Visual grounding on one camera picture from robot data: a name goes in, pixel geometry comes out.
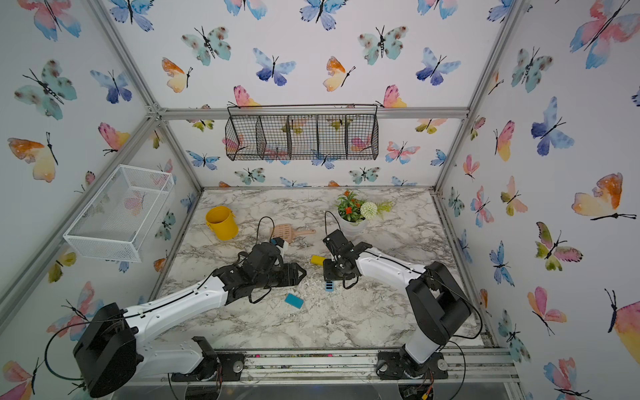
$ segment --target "blue butterfly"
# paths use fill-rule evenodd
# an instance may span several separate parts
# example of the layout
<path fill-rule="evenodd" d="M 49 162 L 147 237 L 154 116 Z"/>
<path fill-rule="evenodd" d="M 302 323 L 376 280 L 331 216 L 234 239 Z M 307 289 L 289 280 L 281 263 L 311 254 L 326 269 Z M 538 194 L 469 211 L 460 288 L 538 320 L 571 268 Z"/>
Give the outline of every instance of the blue butterfly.
<path fill-rule="evenodd" d="M 245 185 L 250 185 L 252 181 L 255 182 L 264 182 L 265 176 L 263 174 L 263 168 L 256 168 L 254 170 L 249 171 L 249 169 L 245 171 L 236 171 L 234 174 L 240 177 L 240 180 L 244 182 Z"/>
<path fill-rule="evenodd" d="M 511 279 L 511 275 L 507 270 L 507 264 L 509 263 L 504 262 L 504 244 L 502 244 L 502 241 L 500 241 L 500 246 L 498 247 L 498 254 L 496 254 L 495 251 L 492 250 L 489 254 L 489 258 L 491 259 L 491 262 L 495 264 L 495 273 L 493 274 L 493 279 L 495 279 L 496 282 L 501 283 L 502 277 L 504 277 L 504 280 L 509 282 L 509 285 L 515 286 L 513 284 L 513 279 Z"/>
<path fill-rule="evenodd" d="M 147 14 L 149 8 L 154 5 L 154 0 L 111 0 L 117 7 L 111 9 L 111 15 L 118 22 L 127 22 L 127 19 L 136 21 L 139 27 L 145 32 L 153 30 L 153 24 L 143 15 Z"/>
<path fill-rule="evenodd" d="M 307 0 L 307 3 L 311 5 L 300 8 L 302 20 L 309 22 L 317 14 L 316 24 L 320 20 L 324 28 L 330 31 L 335 28 L 335 19 L 329 14 L 335 14 L 347 3 L 347 0 Z"/>
<path fill-rule="evenodd" d="M 496 7 L 493 7 L 491 10 L 489 10 L 489 16 L 487 17 L 489 21 L 497 21 L 500 18 L 503 18 L 505 15 L 507 15 L 507 12 L 509 12 L 509 9 L 511 8 L 511 3 L 513 3 L 513 0 L 500 0 L 500 1 L 502 2 L 501 6 L 496 6 Z"/>
<path fill-rule="evenodd" d="M 289 179 L 285 179 L 283 177 L 280 177 L 280 182 L 284 186 L 287 186 L 288 188 L 304 188 L 305 186 L 308 186 L 308 184 L 306 182 L 305 183 L 296 183 L 295 180 L 293 182 L 291 182 Z"/>
<path fill-rule="evenodd" d="M 529 59 L 529 52 L 525 49 L 518 51 L 518 64 L 513 69 L 512 87 L 515 87 L 522 80 L 525 83 L 524 87 L 527 93 L 530 93 L 540 83 L 540 79 L 542 79 L 541 71 L 548 70 L 554 64 L 553 57 L 541 56 L 536 58 L 538 51 L 540 51 L 540 48 L 538 50 L 535 47 L 533 48 L 533 56 L 531 56 L 531 60 L 526 65 L 525 63 Z"/>
<path fill-rule="evenodd" d="M 162 227 L 156 233 L 156 237 L 163 237 L 164 240 L 171 239 L 171 225 L 175 223 L 175 216 L 172 212 L 167 211 L 162 221 Z"/>
<path fill-rule="evenodd" d="M 191 160 L 191 164 L 193 164 L 193 166 L 205 166 L 206 165 L 207 168 L 212 170 L 212 171 L 218 169 L 218 167 L 214 163 L 217 160 L 219 160 L 220 157 L 207 157 L 206 154 L 204 156 L 200 156 L 199 154 L 196 154 L 194 152 L 190 152 L 189 150 L 187 150 L 187 153 L 189 153 L 189 155 L 194 158 L 194 160 Z"/>
<path fill-rule="evenodd" d="M 549 154 L 549 143 L 555 148 L 570 148 L 575 142 L 569 136 L 565 135 L 558 128 L 560 125 L 566 124 L 566 122 L 560 122 L 557 119 L 558 103 L 557 98 L 552 97 L 549 102 L 549 107 L 545 110 L 543 115 L 545 116 L 544 122 L 534 122 L 531 125 L 531 135 L 533 138 L 540 138 L 538 143 L 538 154 L 546 156 Z"/>
<path fill-rule="evenodd" d="M 391 183 L 393 183 L 394 186 L 415 186 L 418 184 L 418 182 L 407 183 L 406 180 L 400 180 L 397 177 L 391 177 Z"/>
<path fill-rule="evenodd" d="M 433 86 L 438 86 L 444 80 L 442 74 L 448 74 L 450 72 L 455 71 L 462 62 L 455 61 L 452 63 L 443 63 L 447 56 L 440 56 L 440 59 L 437 59 L 433 54 L 433 51 L 429 47 L 425 47 L 423 51 L 422 63 L 425 64 L 426 68 L 420 70 L 415 73 L 416 77 L 421 81 L 431 77 L 431 84 Z"/>
<path fill-rule="evenodd" d="M 467 230 L 462 231 L 462 237 L 458 239 L 458 244 L 460 245 L 460 249 L 465 255 L 467 261 L 473 264 L 473 260 L 471 259 L 471 254 L 469 254 L 469 245 L 467 244 Z"/>
<path fill-rule="evenodd" d="M 380 171 L 379 167 L 369 168 L 365 170 L 364 168 L 360 169 L 361 171 L 349 171 L 349 175 L 351 175 L 351 179 L 356 185 L 362 183 L 362 181 L 375 182 L 378 179 L 378 174 L 376 172 Z"/>
<path fill-rule="evenodd" d="M 436 157 L 437 158 L 435 160 L 431 160 L 431 165 L 442 165 L 447 160 L 447 156 L 439 149 L 436 149 Z"/>
<path fill-rule="evenodd" d="M 255 55 L 255 62 L 262 65 L 262 69 L 255 74 L 258 75 L 258 78 L 265 82 L 268 82 L 269 78 L 273 76 L 273 81 L 275 82 L 275 84 L 277 84 L 278 86 L 284 86 L 284 84 L 287 83 L 287 80 L 284 76 L 282 76 L 282 74 L 286 75 L 293 71 L 294 68 L 296 68 L 295 61 L 276 64 L 276 61 L 278 61 L 278 58 L 280 57 L 271 57 L 273 59 L 273 62 L 271 62 L 271 60 L 269 60 L 269 58 L 258 49 L 253 49 L 253 54 Z"/>
<path fill-rule="evenodd" d="M 193 207 L 195 202 L 196 202 L 196 194 L 193 192 L 188 197 L 180 200 L 180 204 L 182 204 L 184 207 L 187 207 L 187 213 L 191 211 L 191 208 Z"/>
<path fill-rule="evenodd" d="M 110 76 L 95 70 L 92 70 L 90 74 L 98 81 L 100 87 L 109 89 L 107 92 L 107 101 L 111 104 L 119 102 L 119 96 L 122 96 L 125 101 L 131 101 L 131 92 L 124 88 L 124 86 L 129 85 L 124 72 L 118 75 L 118 77 L 114 77 L 113 71 L 109 72 Z"/>

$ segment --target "black wire basket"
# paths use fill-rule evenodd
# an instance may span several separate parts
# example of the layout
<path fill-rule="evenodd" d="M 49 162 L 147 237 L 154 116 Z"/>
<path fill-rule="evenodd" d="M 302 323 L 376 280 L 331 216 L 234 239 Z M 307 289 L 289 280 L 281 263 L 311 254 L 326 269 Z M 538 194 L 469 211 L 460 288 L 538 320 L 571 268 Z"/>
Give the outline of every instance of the black wire basket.
<path fill-rule="evenodd" d="M 375 105 L 234 106 L 228 112 L 225 146 L 231 161 L 378 156 Z"/>

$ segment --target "black cable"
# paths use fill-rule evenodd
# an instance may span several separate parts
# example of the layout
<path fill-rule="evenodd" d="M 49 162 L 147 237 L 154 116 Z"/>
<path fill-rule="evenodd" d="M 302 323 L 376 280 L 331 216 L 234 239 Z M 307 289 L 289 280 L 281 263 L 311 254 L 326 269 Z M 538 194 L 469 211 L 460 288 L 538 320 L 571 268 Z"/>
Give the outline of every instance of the black cable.
<path fill-rule="evenodd" d="M 173 393 L 173 396 L 175 397 L 175 400 L 180 400 L 178 398 L 178 396 L 175 395 L 175 392 L 173 391 L 173 386 L 171 384 L 171 376 L 169 376 L 169 374 L 167 374 L 166 378 L 169 380 L 169 389 L 171 389 L 171 393 Z"/>
<path fill-rule="evenodd" d="M 465 384 L 465 376 L 467 375 L 467 359 L 465 358 L 465 352 L 462 351 L 462 348 L 458 345 L 458 343 L 452 342 L 451 340 L 449 341 L 449 343 L 455 344 L 456 347 L 460 350 L 460 354 L 462 354 L 462 362 L 463 362 L 463 365 L 464 365 L 464 370 L 462 372 L 462 381 L 460 382 L 460 386 L 458 386 L 458 389 L 453 394 L 453 396 L 451 396 L 449 398 L 449 400 L 453 400 L 453 398 L 456 397 L 458 395 L 458 393 L 460 392 L 460 389 L 462 389 L 462 385 Z"/>

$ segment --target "yellow bucket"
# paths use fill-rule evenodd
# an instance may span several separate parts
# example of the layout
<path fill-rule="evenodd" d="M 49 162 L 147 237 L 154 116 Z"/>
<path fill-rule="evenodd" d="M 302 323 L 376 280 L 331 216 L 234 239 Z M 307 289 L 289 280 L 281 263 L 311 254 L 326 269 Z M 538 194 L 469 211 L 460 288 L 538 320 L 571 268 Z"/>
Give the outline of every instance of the yellow bucket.
<path fill-rule="evenodd" d="M 224 205 L 212 208 L 205 217 L 207 226 L 220 240 L 233 239 L 238 235 L 238 226 L 234 218 L 233 211 Z"/>

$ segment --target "white wire basket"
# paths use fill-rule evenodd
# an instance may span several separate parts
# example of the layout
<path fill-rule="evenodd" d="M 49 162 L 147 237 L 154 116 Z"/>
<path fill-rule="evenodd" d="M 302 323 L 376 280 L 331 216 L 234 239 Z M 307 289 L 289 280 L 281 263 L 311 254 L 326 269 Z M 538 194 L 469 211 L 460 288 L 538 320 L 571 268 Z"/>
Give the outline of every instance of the white wire basket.
<path fill-rule="evenodd" d="M 76 253 L 141 262 L 140 247 L 167 212 L 170 173 L 119 165 L 63 237 Z"/>

